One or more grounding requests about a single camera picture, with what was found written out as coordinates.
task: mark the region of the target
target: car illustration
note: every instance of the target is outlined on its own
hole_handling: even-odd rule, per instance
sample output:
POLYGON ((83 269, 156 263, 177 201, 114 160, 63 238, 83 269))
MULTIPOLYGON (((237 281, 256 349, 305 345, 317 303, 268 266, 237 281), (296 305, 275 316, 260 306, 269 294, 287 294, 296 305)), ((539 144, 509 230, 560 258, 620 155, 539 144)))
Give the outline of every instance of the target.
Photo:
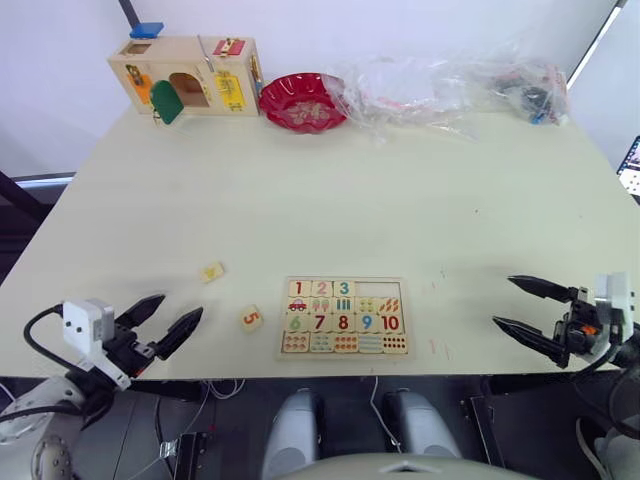
POLYGON ((289 310, 291 310, 292 312, 295 312, 296 310, 298 310, 299 312, 302 312, 304 310, 306 310, 307 308, 307 304, 304 303, 304 301, 301 298, 296 298, 293 303, 289 304, 289 310))

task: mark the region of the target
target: floor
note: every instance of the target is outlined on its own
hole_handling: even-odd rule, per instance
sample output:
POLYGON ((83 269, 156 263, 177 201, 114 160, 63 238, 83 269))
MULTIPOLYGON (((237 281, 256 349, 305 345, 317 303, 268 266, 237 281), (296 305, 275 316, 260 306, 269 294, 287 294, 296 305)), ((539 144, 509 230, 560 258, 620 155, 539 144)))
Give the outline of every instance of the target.
MULTIPOLYGON (((20 212, 0 205, 0 283, 36 228, 37 224, 20 212)), ((597 479, 578 448, 574 430, 576 417, 591 412, 563 378, 566 377, 381 377, 376 401, 380 405, 384 392, 401 387, 425 395, 445 419, 463 456, 483 462, 483 444, 465 402, 485 395, 507 468, 543 479, 597 479)), ((611 373, 601 373, 583 390, 602 402, 611 379, 611 373)), ((0 380, 18 395, 39 381, 0 380)), ((204 404, 204 389, 199 383, 137 382, 137 391, 119 394, 107 416, 82 433, 74 452, 75 471, 84 480, 129 480, 158 458, 154 408, 160 397, 144 391, 165 393, 159 404, 165 440, 184 433, 204 405, 190 430, 209 432, 213 442, 206 453, 209 466, 198 471, 196 478, 258 479, 273 417, 282 402, 299 388, 311 388, 323 398, 322 457, 389 451, 384 432, 368 405, 373 381, 372 377, 248 380, 234 398, 216 400, 208 396, 204 404), (187 390, 199 398, 183 401, 170 396, 187 390)), ((227 383, 220 389, 228 388, 227 383)), ((0 398, 2 410, 7 400, 1 395, 0 398)), ((621 415, 637 410, 636 398, 637 392, 625 397, 620 405, 621 415)), ((605 420, 597 420, 608 427, 605 420)), ((157 461, 136 478, 163 479, 169 474, 165 464, 157 461)))

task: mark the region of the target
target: number puzzle board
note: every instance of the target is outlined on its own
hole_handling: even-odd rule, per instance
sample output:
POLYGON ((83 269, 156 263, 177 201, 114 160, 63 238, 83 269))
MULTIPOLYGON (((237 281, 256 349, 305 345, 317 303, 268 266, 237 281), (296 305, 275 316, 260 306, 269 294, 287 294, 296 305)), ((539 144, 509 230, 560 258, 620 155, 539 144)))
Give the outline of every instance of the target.
POLYGON ((398 278, 289 277, 278 356, 397 360, 410 353, 398 278))

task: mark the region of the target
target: wooden table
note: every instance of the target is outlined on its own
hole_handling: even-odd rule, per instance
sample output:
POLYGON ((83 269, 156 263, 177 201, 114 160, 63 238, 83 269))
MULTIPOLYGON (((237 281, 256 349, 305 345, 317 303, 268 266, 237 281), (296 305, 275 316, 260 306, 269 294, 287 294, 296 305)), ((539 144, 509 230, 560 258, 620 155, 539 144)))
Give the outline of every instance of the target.
MULTIPOLYGON (((0 374, 60 371, 22 340, 40 310, 97 297, 122 312, 156 292, 167 299, 138 329, 144 341, 191 308, 205 313, 194 336, 143 378, 556 371, 491 316, 550 335, 566 306, 506 277, 591 287, 597 273, 627 270, 638 290, 640 211, 575 125, 532 126, 507 114, 471 121, 474 140, 396 129, 379 146, 350 125, 316 136, 264 117, 164 127, 128 111, 0 288, 0 374), (199 271, 216 260, 226 275, 203 284, 199 271), (415 356, 277 360, 289 275, 404 278, 415 356), (250 304, 266 320, 248 335, 238 315, 250 304)), ((61 321, 41 323, 37 338, 74 358, 61 321)))

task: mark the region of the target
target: wooden toy house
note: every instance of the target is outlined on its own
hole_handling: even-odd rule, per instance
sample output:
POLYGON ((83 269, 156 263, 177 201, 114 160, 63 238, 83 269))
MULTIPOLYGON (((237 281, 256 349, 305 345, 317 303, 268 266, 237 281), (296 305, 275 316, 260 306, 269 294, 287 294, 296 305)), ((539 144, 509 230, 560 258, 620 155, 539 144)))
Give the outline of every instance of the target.
POLYGON ((194 115, 259 114, 262 71, 252 38, 133 38, 108 61, 140 113, 173 102, 194 115), (160 92, 168 93, 163 102, 160 92))

